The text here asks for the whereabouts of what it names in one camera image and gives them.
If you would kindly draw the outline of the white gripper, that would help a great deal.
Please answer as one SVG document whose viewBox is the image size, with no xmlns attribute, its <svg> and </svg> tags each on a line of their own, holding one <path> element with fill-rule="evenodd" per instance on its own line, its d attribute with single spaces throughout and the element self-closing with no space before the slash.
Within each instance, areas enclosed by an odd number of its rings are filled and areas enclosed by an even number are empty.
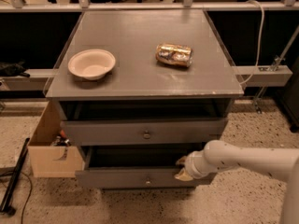
<svg viewBox="0 0 299 224">
<path fill-rule="evenodd" d="M 184 166 L 177 174 L 175 179 L 183 182 L 192 181 L 192 179 L 201 179 L 208 176 L 212 168 L 207 162 L 203 151 L 194 151 L 187 157 L 183 156 L 176 161 L 176 166 Z"/>
</svg>

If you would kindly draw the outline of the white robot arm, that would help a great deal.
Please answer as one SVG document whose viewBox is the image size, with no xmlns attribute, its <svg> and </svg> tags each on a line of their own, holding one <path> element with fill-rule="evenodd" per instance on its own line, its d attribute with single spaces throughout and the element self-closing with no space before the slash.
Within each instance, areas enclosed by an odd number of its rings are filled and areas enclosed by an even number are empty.
<svg viewBox="0 0 299 224">
<path fill-rule="evenodd" d="M 299 149 L 237 147 L 221 140 L 206 143 L 177 160 L 175 179 L 192 181 L 213 173 L 244 168 L 287 183 L 279 224 L 299 224 Z"/>
</svg>

